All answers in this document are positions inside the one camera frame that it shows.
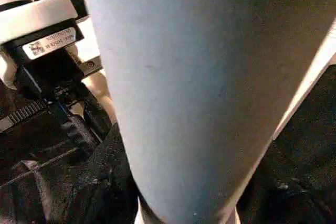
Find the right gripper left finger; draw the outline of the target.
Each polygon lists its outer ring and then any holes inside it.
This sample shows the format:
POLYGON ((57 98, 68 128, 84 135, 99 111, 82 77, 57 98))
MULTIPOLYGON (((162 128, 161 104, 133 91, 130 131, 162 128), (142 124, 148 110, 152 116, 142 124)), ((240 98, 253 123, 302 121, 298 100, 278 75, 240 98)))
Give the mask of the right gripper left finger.
POLYGON ((134 223, 138 190, 118 124, 79 168, 66 223, 134 223))

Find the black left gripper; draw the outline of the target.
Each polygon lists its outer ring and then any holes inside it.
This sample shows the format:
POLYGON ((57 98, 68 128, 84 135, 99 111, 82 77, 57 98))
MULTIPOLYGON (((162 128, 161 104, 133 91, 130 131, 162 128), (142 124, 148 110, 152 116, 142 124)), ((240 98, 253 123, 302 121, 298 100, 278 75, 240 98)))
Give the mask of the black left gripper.
POLYGON ((57 51, 18 64, 14 84, 32 102, 1 120, 1 134, 47 111, 77 148, 91 154, 112 126, 107 111, 82 83, 102 69, 100 58, 77 63, 69 53, 57 51))

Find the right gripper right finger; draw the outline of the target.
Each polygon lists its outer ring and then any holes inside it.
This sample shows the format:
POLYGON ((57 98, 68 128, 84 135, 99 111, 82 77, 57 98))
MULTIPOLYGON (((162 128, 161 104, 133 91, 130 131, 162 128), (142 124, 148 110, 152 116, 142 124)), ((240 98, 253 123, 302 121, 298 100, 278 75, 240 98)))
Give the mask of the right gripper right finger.
POLYGON ((295 168, 271 143, 238 201, 241 223, 335 223, 329 194, 296 177, 295 168))

